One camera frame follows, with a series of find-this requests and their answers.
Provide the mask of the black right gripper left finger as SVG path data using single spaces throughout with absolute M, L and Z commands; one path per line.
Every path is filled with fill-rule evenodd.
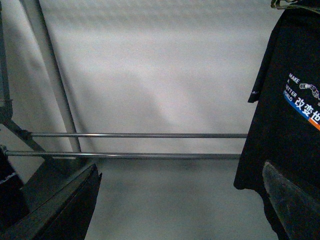
M 21 188 L 29 213 L 2 240 L 83 240 L 96 207 L 102 175 L 95 164 L 65 176 L 42 167 Z

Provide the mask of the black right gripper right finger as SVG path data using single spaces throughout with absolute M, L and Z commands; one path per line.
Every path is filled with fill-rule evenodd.
M 320 189 L 297 173 L 266 161 L 262 169 L 271 205 L 291 240 L 320 238 Z

